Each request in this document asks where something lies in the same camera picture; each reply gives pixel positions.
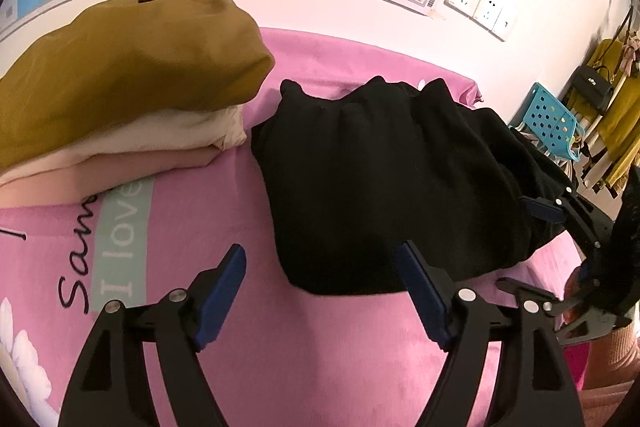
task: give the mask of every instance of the blue gripper pad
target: blue gripper pad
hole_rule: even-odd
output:
[[[450,288],[444,292],[450,295],[441,295],[418,259],[419,255],[420,252],[410,241],[394,248],[396,270],[414,302],[427,336],[438,343],[440,349],[448,351],[454,340],[448,327],[450,299],[454,294],[453,283],[450,282]],[[436,273],[441,271],[446,279],[449,278],[443,270],[430,269]]]
[[[231,304],[246,274],[246,254],[240,245],[233,245],[218,265],[220,275],[211,293],[200,306],[199,329],[193,340],[199,349],[212,343],[220,333]]]

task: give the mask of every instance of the stack of folded clothes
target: stack of folded clothes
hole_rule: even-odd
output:
[[[35,41],[0,81],[0,208],[78,203],[244,142],[273,68],[232,0],[110,0]]]

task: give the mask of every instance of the hanging bag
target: hanging bag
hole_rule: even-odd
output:
[[[600,58],[596,60],[593,67],[579,66],[571,76],[570,81],[572,87],[575,87],[575,89],[577,89],[582,97],[587,102],[589,102],[589,104],[593,106],[600,115],[604,115],[607,112],[609,102],[611,101],[611,97],[613,96],[614,87],[612,85],[612,80],[615,78],[616,73],[618,73],[618,69],[620,68],[620,62],[622,61],[624,48],[620,55],[620,58],[618,59],[618,64],[613,74],[611,74],[607,67],[602,64],[602,59],[607,55],[607,52],[613,45],[613,42],[615,42],[618,38],[618,35],[620,35],[620,32],[622,31],[622,28],[625,26],[625,24],[627,24],[625,42],[628,41],[628,36],[631,32],[632,18],[633,6],[629,9],[629,12],[626,14],[625,20],[620,25],[620,28],[618,28],[616,35],[613,37],[613,39],[611,39],[609,46],[607,46],[602,55],[600,55]],[[600,74],[600,71],[602,70],[607,73],[607,78],[604,78]]]

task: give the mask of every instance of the white wall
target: white wall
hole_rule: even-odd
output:
[[[73,0],[0,42],[0,74],[38,36],[102,0]],[[261,26],[374,44],[433,62],[478,82],[485,105],[509,120],[539,81],[556,94],[598,33],[611,36],[629,0],[516,0],[520,16],[507,42],[450,9],[430,19],[381,0],[235,0]]]

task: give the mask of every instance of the pink blanket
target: pink blanket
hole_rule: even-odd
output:
[[[471,104],[479,96],[468,78],[372,46],[273,29],[264,30],[264,39],[276,67],[245,108],[246,129],[273,113],[283,78],[299,81],[311,94],[335,98],[376,74],[414,86],[442,76],[455,99]],[[0,235],[0,301],[10,303],[0,313],[0,343],[14,351],[41,425],[54,425],[93,324],[93,309],[117,296],[129,305],[155,302],[216,266],[232,243],[246,250],[247,275],[218,340],[199,355],[229,425],[415,425],[444,354],[427,339],[406,293],[320,298],[289,285],[278,264],[269,203],[248,143],[222,153],[206,168],[118,188],[87,207],[91,212],[79,205],[0,210],[0,226],[27,234],[26,241]],[[140,245],[142,250],[134,249]],[[508,274],[560,295],[579,263],[571,238],[563,233],[527,262],[472,286],[491,301],[508,303],[493,287],[497,277]],[[133,272],[137,275],[126,279]],[[29,357],[23,353],[30,349],[24,347],[22,330],[33,346]],[[13,341],[20,336],[20,342]],[[491,346],[470,425],[484,421],[498,352]],[[161,424],[175,426],[154,349],[146,354]],[[34,370],[38,364],[50,391],[47,378]],[[53,409],[48,416],[36,412],[46,409],[45,399]]]

